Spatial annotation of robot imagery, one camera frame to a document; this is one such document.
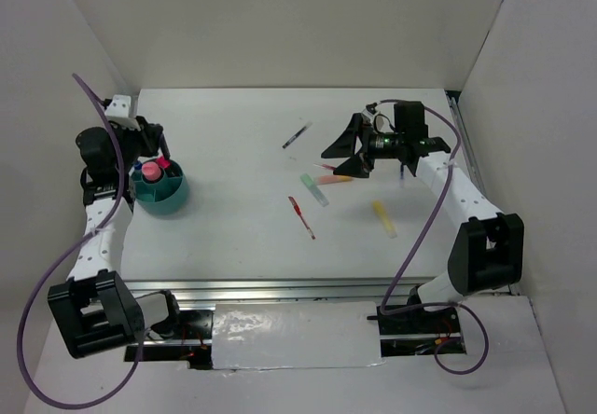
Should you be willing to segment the pink black highlighter marker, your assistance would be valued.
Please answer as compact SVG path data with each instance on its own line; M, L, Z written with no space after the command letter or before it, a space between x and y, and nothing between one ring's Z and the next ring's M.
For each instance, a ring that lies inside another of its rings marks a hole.
M164 170L167 170L171 167L171 162L166 159L164 156L160 156L155 159L155 162Z

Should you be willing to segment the red clear pen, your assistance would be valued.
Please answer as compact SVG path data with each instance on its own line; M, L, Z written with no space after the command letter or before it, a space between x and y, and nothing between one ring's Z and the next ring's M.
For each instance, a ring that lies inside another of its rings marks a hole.
M328 165L328 164L315 163L313 165L316 166L316 167L318 167L318 168L321 168L321 169L324 169L324 170L328 170L328 171L332 171L332 172L336 170L335 166Z

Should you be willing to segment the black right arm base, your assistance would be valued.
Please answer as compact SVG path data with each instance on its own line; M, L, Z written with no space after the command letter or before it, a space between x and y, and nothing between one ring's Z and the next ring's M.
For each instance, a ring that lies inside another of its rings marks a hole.
M367 320L378 325L382 338L451 337L461 333L461 325L454 308L428 311L416 309L398 314L382 314L378 306Z

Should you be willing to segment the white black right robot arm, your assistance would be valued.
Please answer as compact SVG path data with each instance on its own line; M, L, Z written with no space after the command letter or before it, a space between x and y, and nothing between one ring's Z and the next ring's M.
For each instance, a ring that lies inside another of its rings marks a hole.
M418 332L429 331L439 311L476 293L518 283L522 276L524 224L491 203L457 165L459 146L433 137L425 122L431 108L419 101L392 99L394 122L380 131L378 103L352 115L341 135L321 154L341 159L336 175L365 179L377 161L396 159L424 183L437 201L395 278L399 280L422 245L438 213L445 211L458 231L445 270L414 288L407 320Z

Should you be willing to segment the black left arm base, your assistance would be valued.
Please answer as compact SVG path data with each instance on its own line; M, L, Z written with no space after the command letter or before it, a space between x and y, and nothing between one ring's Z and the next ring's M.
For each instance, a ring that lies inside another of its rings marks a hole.
M153 341L175 340L180 343L197 340L201 345L212 339L211 310L181 310L170 291L159 291L138 297L144 316L146 338Z

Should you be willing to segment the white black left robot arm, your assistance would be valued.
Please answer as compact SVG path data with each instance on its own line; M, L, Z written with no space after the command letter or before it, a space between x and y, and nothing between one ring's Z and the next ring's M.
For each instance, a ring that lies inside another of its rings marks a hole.
M158 290L134 297L119 275L135 190L130 171L141 157L166 146L163 128L137 116L76 137L85 167L80 175L87 222L85 241L65 283L53 285L48 304L66 349L76 359L126 346L148 329L163 338L183 330L184 315L174 295Z

